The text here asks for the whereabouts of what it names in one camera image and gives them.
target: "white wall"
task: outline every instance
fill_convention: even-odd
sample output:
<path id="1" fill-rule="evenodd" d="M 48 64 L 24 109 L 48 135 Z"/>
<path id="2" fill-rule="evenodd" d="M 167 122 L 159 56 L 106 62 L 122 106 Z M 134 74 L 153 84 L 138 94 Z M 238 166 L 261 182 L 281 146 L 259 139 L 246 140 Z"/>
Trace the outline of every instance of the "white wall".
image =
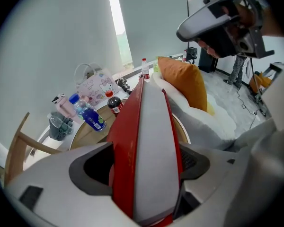
<path id="1" fill-rule="evenodd" d="M 187 47 L 176 36 L 187 17 L 186 0 L 120 0 L 120 6 L 135 67 L 143 57 L 152 61 Z"/>
<path id="2" fill-rule="evenodd" d="M 254 65 L 254 71 L 265 71 L 270 63 L 279 61 L 284 62 L 284 38 L 281 37 L 270 37 L 264 36 L 263 37 L 265 49 L 266 51 L 274 50 L 275 54 L 271 56 L 267 56 L 262 59 L 252 59 Z M 231 73 L 232 67 L 234 64 L 235 56 L 228 56 L 218 60 L 217 68 L 221 69 L 225 72 Z M 245 69 L 243 68 L 243 81 L 247 84 L 249 83 L 252 73 L 250 73 L 250 77 L 245 75 Z"/>
<path id="3" fill-rule="evenodd" d="M 22 0 L 0 31 L 0 142 L 9 148 L 28 111 L 23 132 L 37 139 L 51 100 L 93 61 L 122 70 L 109 0 Z"/>

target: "red bottle cap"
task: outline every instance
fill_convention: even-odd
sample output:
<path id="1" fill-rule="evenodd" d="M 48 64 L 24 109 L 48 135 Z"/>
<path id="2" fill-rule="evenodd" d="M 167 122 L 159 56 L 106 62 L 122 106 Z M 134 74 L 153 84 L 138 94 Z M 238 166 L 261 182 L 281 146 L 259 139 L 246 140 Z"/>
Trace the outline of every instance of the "red bottle cap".
<path id="1" fill-rule="evenodd" d="M 107 97 L 111 97 L 112 95 L 114 95 L 112 90 L 108 90 L 108 91 L 105 92 L 105 96 L 107 96 Z"/>

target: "orange pillow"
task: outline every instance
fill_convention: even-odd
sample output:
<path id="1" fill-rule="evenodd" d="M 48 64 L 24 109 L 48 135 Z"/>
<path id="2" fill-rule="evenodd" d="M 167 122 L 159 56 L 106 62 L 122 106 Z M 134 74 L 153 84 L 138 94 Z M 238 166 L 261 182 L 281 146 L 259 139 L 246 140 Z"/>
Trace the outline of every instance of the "orange pillow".
<path id="1" fill-rule="evenodd" d="M 189 106 L 207 112 L 206 89 L 197 66 L 168 57 L 159 57 L 158 65 L 164 80 L 184 95 Z"/>

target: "table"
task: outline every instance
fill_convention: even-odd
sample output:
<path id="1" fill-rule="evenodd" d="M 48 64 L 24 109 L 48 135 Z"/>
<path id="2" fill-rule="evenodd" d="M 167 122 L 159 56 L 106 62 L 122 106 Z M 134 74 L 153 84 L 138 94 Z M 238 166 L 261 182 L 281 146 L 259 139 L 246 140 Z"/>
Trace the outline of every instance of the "table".
<path id="1" fill-rule="evenodd" d="M 90 127 L 86 122 L 84 122 L 77 131 L 71 143 L 70 149 L 76 149 L 82 146 L 93 145 L 106 141 L 109 129 L 115 121 L 115 116 L 110 111 L 107 105 L 98 109 L 97 112 L 105 120 L 106 128 L 103 129 L 103 131 L 101 132 L 96 132 L 93 130 L 92 127 Z M 178 140 L 185 143 L 190 143 L 189 139 L 186 136 L 186 130 L 183 128 L 183 126 L 181 126 L 181 123 L 178 121 L 178 118 L 173 115 L 173 120 L 176 127 Z"/>

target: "chair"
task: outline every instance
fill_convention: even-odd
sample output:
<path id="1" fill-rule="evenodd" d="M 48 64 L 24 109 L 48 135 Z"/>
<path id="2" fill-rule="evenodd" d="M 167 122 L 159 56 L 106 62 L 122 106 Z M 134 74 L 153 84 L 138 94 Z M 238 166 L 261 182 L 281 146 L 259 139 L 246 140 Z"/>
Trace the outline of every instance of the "chair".
<path id="1" fill-rule="evenodd" d="M 165 81 L 160 72 L 152 74 L 150 84 L 166 91 L 172 112 L 183 123 L 192 144 L 225 149 L 235 140 L 236 123 L 225 109 L 217 105 L 213 96 L 207 94 L 207 101 L 214 109 L 212 116 L 203 110 L 190 107 L 187 99 Z"/>
<path id="2" fill-rule="evenodd" d="M 22 173 L 27 146 L 31 146 L 37 150 L 41 150 L 49 154 L 60 153 L 60 151 L 45 146 L 21 132 L 21 129 L 28 116 L 29 113 L 27 113 L 23 118 L 11 142 L 5 163 L 4 186 L 9 184 L 12 179 Z"/>

